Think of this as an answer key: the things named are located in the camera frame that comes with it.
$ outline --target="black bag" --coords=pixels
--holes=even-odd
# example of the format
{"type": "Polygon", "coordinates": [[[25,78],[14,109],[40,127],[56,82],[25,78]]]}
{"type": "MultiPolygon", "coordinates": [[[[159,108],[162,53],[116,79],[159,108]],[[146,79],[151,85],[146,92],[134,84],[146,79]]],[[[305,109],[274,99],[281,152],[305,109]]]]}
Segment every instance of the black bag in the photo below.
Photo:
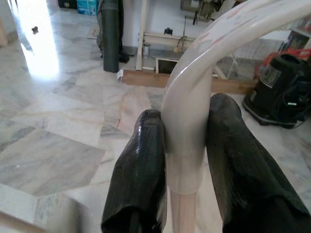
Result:
{"type": "Polygon", "coordinates": [[[60,8],[71,8],[77,9],[77,0],[58,0],[58,5],[60,8]]]}

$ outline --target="white curved pipe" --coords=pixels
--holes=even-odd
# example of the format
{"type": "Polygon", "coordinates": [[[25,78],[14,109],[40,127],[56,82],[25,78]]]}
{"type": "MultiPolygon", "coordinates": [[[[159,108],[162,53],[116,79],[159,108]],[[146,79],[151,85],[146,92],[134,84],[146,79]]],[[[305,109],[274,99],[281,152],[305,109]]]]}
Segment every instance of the white curved pipe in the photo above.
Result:
{"type": "Polygon", "coordinates": [[[311,0],[249,0],[212,23],[173,70],[161,117],[166,129],[167,182],[191,194],[202,182],[211,67],[238,47],[311,14],[311,0]]]}

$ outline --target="black vacuum cleaner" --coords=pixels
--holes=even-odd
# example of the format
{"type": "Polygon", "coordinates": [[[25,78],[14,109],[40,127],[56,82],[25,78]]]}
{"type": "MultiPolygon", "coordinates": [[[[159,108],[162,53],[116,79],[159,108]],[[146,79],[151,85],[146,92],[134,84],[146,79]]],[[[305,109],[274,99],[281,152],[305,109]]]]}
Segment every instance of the black vacuum cleaner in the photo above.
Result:
{"type": "Polygon", "coordinates": [[[300,126],[311,113],[311,66],[290,54],[274,57],[243,106],[260,125],[300,126]]]}

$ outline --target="machine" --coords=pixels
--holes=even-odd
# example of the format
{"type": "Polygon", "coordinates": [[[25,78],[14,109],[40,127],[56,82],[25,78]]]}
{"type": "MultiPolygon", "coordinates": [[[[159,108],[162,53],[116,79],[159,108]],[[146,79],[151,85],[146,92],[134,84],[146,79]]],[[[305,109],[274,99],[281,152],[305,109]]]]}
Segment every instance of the machine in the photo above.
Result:
{"type": "Polygon", "coordinates": [[[194,12],[193,24],[199,19],[214,20],[212,14],[218,12],[225,0],[181,0],[180,9],[194,12]]]}
{"type": "Polygon", "coordinates": [[[274,57],[243,106],[260,125],[298,127],[311,113],[311,66],[290,54],[274,57]]]}

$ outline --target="wooden board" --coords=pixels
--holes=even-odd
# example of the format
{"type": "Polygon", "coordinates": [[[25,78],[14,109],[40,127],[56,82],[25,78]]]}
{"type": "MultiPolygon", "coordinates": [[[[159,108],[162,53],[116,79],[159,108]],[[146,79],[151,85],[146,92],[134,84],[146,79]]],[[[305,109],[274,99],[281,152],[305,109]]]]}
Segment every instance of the wooden board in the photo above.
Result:
{"type": "Polygon", "coordinates": [[[6,37],[4,26],[0,18],[0,46],[7,46],[8,44],[8,38],[6,37]]]}
{"type": "MultiPolygon", "coordinates": [[[[152,86],[164,88],[169,74],[156,74],[151,71],[124,70],[121,83],[134,86],[152,86]]],[[[213,79],[212,92],[229,94],[249,94],[255,88],[256,82],[239,80],[213,79]]]]}

